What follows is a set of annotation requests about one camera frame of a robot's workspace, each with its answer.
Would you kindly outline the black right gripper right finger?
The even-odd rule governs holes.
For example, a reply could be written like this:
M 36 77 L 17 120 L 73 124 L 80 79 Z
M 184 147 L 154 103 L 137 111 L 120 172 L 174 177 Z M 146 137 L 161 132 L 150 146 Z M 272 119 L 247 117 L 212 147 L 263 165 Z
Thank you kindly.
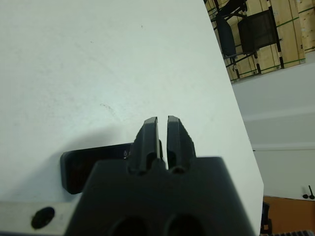
M 181 120 L 168 116 L 167 120 L 167 162 L 171 172 L 186 172 L 196 158 L 194 143 Z

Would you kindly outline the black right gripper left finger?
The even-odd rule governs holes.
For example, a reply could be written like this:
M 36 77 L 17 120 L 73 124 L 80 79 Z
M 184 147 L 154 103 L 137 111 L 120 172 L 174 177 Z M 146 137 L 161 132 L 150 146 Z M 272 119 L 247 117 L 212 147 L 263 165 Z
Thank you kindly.
M 127 169 L 131 175 L 147 173 L 155 160 L 161 159 L 158 118 L 146 119 L 131 145 Z

